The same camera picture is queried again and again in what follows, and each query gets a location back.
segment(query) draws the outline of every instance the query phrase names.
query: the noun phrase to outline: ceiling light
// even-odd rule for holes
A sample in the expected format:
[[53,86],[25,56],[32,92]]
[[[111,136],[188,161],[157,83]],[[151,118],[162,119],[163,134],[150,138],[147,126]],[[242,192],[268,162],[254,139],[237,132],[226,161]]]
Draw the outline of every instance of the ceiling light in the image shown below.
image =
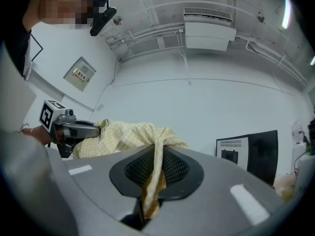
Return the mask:
[[289,26],[290,14],[291,14],[291,1],[285,0],[285,10],[284,10],[284,16],[282,20],[282,27],[285,29],[287,29]]
[[315,64],[315,57],[312,59],[311,65]]

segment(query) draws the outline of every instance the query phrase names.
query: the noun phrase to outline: white ceiling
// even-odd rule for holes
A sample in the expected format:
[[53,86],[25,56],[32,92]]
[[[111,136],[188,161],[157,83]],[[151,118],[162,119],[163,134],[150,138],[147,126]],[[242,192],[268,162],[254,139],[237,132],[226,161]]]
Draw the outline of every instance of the white ceiling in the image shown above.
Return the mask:
[[[296,23],[294,16],[292,16],[288,29],[283,29],[281,26],[285,8],[284,0],[203,0],[232,5],[252,14],[252,16],[226,6],[182,1],[185,0],[110,0],[110,5],[117,8],[117,15],[123,18],[122,25],[116,26],[111,22],[111,24],[106,26],[106,31],[101,32],[101,34],[105,39],[109,37],[119,39],[129,35],[129,30],[135,33],[152,26],[184,23],[184,7],[212,8],[231,13],[233,26],[238,32],[251,34],[264,45],[281,55],[286,55],[304,77],[308,78],[313,73],[310,61],[314,53]],[[172,2],[178,3],[159,6]],[[264,23],[260,23],[255,17],[259,12],[265,18]],[[164,46],[169,48],[178,45],[177,37],[172,36],[160,39],[159,43],[155,39],[134,44],[127,51],[127,45],[133,42],[133,40],[128,41],[126,44],[122,44],[114,49],[117,56],[127,57],[127,55],[131,56]],[[244,41],[238,41],[232,43],[232,47],[239,48],[239,45],[244,47],[244,43]]]

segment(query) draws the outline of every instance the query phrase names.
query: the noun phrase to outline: garment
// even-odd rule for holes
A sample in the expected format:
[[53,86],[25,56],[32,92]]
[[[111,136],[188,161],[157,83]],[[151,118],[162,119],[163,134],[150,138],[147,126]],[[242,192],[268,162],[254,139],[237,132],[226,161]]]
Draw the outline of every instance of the garment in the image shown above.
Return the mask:
[[13,63],[21,75],[25,75],[25,55],[29,47],[31,31],[27,32],[22,24],[23,16],[30,0],[11,0],[12,5],[5,7],[3,40]]
[[158,210],[158,192],[166,188],[162,172],[163,146],[174,145],[188,148],[188,145],[168,128],[158,128],[151,123],[130,124],[118,121],[100,120],[95,126],[101,128],[101,135],[87,138],[73,151],[74,158],[107,155],[118,151],[155,144],[153,173],[143,190],[143,211],[145,217],[152,218]]

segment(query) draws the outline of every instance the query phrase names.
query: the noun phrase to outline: yellow cloth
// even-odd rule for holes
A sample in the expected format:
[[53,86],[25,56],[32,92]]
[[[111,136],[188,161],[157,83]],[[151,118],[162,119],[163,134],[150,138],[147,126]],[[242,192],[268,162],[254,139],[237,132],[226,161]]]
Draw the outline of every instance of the yellow cloth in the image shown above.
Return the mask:
[[161,174],[163,146],[174,145],[188,148],[188,145],[178,138],[170,128],[158,128],[151,123],[130,124],[106,119],[98,121],[95,126],[101,128],[101,135],[95,138],[87,138],[79,143],[74,148],[74,158],[108,155],[142,145],[155,144],[154,169],[143,202],[143,211],[147,215],[152,210],[154,201],[157,198],[159,179],[164,176],[164,174]]

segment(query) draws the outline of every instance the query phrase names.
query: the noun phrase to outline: black mesh basket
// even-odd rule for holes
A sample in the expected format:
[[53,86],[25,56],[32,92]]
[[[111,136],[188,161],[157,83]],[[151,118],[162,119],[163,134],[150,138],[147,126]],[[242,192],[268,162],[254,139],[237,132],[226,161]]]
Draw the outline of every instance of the black mesh basket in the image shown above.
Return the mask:
[[[148,181],[154,167],[154,145],[118,162],[109,177],[118,191],[130,197],[141,197],[141,189]],[[160,191],[160,200],[183,199],[201,184],[204,173],[200,164],[189,156],[164,147],[162,170],[166,189]]]

